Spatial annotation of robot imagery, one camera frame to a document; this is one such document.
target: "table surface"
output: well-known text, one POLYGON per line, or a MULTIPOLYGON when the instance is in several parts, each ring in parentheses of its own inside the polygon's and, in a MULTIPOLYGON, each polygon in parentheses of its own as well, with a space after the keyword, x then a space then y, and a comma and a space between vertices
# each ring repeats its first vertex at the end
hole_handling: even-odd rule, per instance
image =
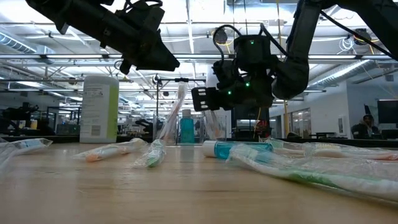
POLYGON ((70 159, 98 147, 54 144, 17 156, 0 181, 0 223, 397 223, 398 207, 275 179, 168 147, 163 163, 132 169, 130 154, 70 159))

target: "ceiling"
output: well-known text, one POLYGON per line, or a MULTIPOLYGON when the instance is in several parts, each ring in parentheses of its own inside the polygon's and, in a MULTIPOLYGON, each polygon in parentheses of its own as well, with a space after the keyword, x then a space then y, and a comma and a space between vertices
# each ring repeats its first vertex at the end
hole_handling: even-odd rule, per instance
MULTIPOLYGON (((285 47, 286 37, 291 31, 294 21, 293 16, 297 1, 280 0, 279 2, 280 33, 282 37, 280 41, 282 42, 282 46, 285 47)), ((121 9, 123 4, 124 0, 115 0, 112 6, 106 7, 111 11, 115 11, 121 9)), ((246 0, 246 4, 246 7, 244 7, 243 1, 240 0, 235 0, 234 5, 232 5, 232 0, 166 0, 162 7, 165 10, 165 16, 159 27, 162 40, 173 54, 219 54, 213 45, 211 36, 208 37, 208 34, 211 34, 216 27, 225 23, 234 25, 243 34, 258 34, 259 24, 265 23, 269 32, 278 40, 279 26, 276 2, 246 0)), ((354 12, 340 9, 339 7, 333 7, 325 11, 350 29, 366 28, 372 34, 362 19, 354 12)), ((118 54, 117 51, 111 48, 102 49, 97 40, 74 28, 69 28, 66 35, 60 35, 52 21, 31 9, 24 0, 0 0, 0 32, 7 33, 28 46, 47 46, 55 54, 118 54)), ((342 41, 346 38, 347 34, 347 32, 335 26, 330 21, 319 20, 310 49, 310 55, 372 54, 368 45, 349 45, 346 42, 345 46, 342 46, 342 41)), ((229 36, 229 40, 233 40, 233 35, 229 36)), ((234 53, 232 45, 229 47, 222 46, 221 48, 225 54, 234 53)), ((273 54, 280 54, 275 46, 271 46, 271 50, 273 54)), ((0 45, 0 54, 20 54, 20 52, 0 45)), ((104 60, 75 61, 78 63, 89 62, 95 65, 84 67, 60 66, 63 63, 71 62, 61 59, 56 60, 56 64, 59 63, 59 66, 46 66, 43 63, 40 64, 33 60, 13 59, 7 60, 7 62, 18 67, 24 67, 24 69, 32 72, 30 75, 27 75, 27 72, 19 73, 22 77, 43 78, 46 74, 51 74, 51 78, 53 79, 67 79, 71 77, 82 79, 89 75, 114 76, 119 79, 125 78, 131 82, 122 83, 121 89, 137 91, 129 93, 121 92, 121 96, 135 102, 138 100, 153 100, 151 98, 153 98, 155 93, 148 95, 139 93, 138 90, 153 88, 151 86, 152 78, 156 74, 161 78, 205 78, 208 73, 211 73, 211 65, 215 60, 195 60, 191 58, 190 60, 181 60, 180 68, 174 72, 135 72, 131 70, 130 74, 126 77, 114 69, 112 66, 114 61, 112 60, 108 62, 104 60)), ((338 62, 311 64, 310 80, 338 65, 338 62)), ((10 67, 3 64, 3 68, 9 69, 10 67)), ((190 87, 202 84, 189 83, 190 87)), ((49 83, 49 85, 56 86, 57 88, 78 89, 81 88, 82 83, 78 83, 77 85, 49 83)), ((164 89, 176 90, 177 84, 170 82, 164 89)), ((169 96, 162 96, 162 98, 170 99, 174 97, 172 93, 169 96)))

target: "white ceiling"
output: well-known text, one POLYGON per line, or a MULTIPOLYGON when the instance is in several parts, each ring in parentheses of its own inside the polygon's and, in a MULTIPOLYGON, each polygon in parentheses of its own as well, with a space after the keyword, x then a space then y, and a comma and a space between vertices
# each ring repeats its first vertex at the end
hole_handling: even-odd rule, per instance
MULTIPOLYGON (((192 22, 193 34, 193 48, 190 46, 190 39, 188 36, 188 13, 186 0, 165 0, 164 6, 165 16, 160 26, 162 39, 167 48, 174 54, 218 54, 216 47, 213 45, 212 39, 207 38, 206 34, 211 33, 215 27, 224 23, 235 24, 243 34, 247 30, 249 34, 257 34, 259 32, 259 23, 264 22, 269 24, 267 29, 269 32, 277 37, 277 8, 275 4, 267 4, 263 6, 249 6, 246 8, 246 13, 243 7, 237 6, 234 10, 227 6, 223 0, 189 0, 190 18, 192 22)), ((123 7, 124 0, 115 0, 114 5, 108 9, 115 11, 123 7)), ((283 20, 281 25, 282 46, 285 47, 285 38, 290 33, 292 23, 294 21, 293 15, 295 12, 295 4, 281 4, 280 18, 283 20)), ((350 29, 359 27, 367 28, 361 18, 351 11, 340 9, 337 13, 332 15, 350 29)), ((31 9, 24 0, 0 0, 0 29, 5 30, 14 37, 23 41, 27 45, 39 44, 45 45, 53 49, 57 54, 98 54, 104 53, 101 51, 99 42, 93 40, 82 32, 70 28, 76 33, 79 38, 85 40, 88 44, 84 45, 79 39, 73 36, 71 32, 61 36, 58 34, 52 21, 48 20, 38 12, 31 9), (56 38, 47 37, 51 32, 56 38)), ((329 21, 320 21, 318 23, 314 40, 310 49, 310 54, 337 54, 341 52, 339 47, 340 39, 346 37, 347 32, 341 30, 329 21)), ((230 49, 222 47, 224 53, 228 51, 233 54, 232 45, 230 49)), ((370 54, 368 46, 354 46, 358 54, 370 54)), ((107 49, 108 52, 117 53, 113 49, 107 49)), ((0 45, 0 53, 2 54, 17 54, 15 50, 0 45)), ((279 54, 278 50, 272 46, 272 53, 279 54)), ((353 54, 350 51, 341 52, 340 54, 353 54)), ((174 72, 160 72, 160 71, 141 71, 141 73, 151 81, 155 74, 159 74, 164 78, 175 77, 196 77, 206 75, 210 70, 211 63, 196 62, 195 68, 192 63, 182 63, 180 68, 174 72)), ((36 73, 44 73, 44 68, 28 67, 36 73)), ((84 75, 109 75, 104 67, 68 67, 62 73, 57 73, 54 77, 64 78, 69 76, 81 77, 84 75)), ((138 74, 131 72, 129 78, 138 84, 149 88, 144 81, 139 78, 138 74)), ((138 97, 142 99, 149 99, 148 96, 140 93, 123 93, 125 97, 138 97)))

